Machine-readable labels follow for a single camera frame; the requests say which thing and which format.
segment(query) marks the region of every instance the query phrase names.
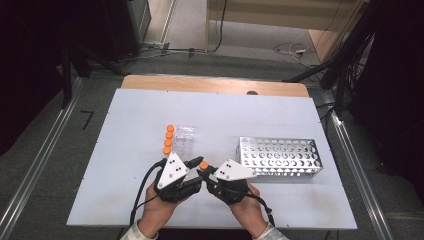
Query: perforated metal box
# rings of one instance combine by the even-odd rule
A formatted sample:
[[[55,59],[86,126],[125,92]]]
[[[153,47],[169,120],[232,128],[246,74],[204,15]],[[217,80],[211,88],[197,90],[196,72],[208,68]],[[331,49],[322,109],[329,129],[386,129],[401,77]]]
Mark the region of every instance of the perforated metal box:
[[[240,137],[237,156],[254,182],[310,179],[323,169],[313,139]]]

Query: white bracket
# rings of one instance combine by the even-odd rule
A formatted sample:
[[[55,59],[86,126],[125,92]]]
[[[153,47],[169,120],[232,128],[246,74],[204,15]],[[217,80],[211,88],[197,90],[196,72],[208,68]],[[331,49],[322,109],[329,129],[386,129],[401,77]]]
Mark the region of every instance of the white bracket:
[[[186,167],[181,158],[175,153],[169,154],[162,176],[159,179],[158,189],[162,189],[171,183],[177,181],[181,177],[188,174],[190,169]]]
[[[231,159],[225,161],[213,175],[216,178],[225,181],[235,181],[256,177],[254,171],[242,166],[240,163]]]

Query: person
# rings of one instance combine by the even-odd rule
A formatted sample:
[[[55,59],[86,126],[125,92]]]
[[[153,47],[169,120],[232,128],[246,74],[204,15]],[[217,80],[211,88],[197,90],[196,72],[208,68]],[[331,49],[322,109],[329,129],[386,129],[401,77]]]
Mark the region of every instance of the person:
[[[259,196],[257,188],[249,182],[248,186],[254,195]],[[154,196],[156,196],[156,192],[152,183],[146,190],[146,200]],[[159,230],[171,218],[175,208],[185,200],[168,203],[160,198],[154,198],[144,205],[140,220],[128,229],[121,240],[157,239]],[[264,220],[261,205],[257,200],[245,197],[240,203],[232,204],[229,207],[240,225],[252,235],[254,240],[288,240],[277,228]]]

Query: person's right hand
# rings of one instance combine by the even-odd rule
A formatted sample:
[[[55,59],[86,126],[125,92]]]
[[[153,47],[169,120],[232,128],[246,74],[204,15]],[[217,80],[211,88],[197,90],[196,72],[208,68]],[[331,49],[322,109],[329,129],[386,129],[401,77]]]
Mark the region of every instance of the person's right hand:
[[[252,193],[259,197],[259,190],[247,182]],[[240,203],[229,205],[231,211],[253,238],[258,238],[265,231],[268,223],[262,216],[261,204],[253,198],[244,197]]]

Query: hand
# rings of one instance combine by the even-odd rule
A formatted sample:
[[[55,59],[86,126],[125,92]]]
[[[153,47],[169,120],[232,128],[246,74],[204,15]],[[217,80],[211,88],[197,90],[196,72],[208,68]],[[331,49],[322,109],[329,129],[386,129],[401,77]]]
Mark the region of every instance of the hand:
[[[259,190],[247,182],[247,186],[253,195],[259,197]],[[267,222],[262,216],[260,203],[253,198],[244,197],[240,203],[229,206],[237,221],[244,227],[253,238],[258,238],[265,231]]]
[[[146,190],[146,201],[155,197],[156,192],[152,183]],[[138,222],[138,229],[148,238],[156,237],[157,232],[168,222],[175,208],[186,199],[177,203],[168,203],[156,197],[144,205],[143,215]]]

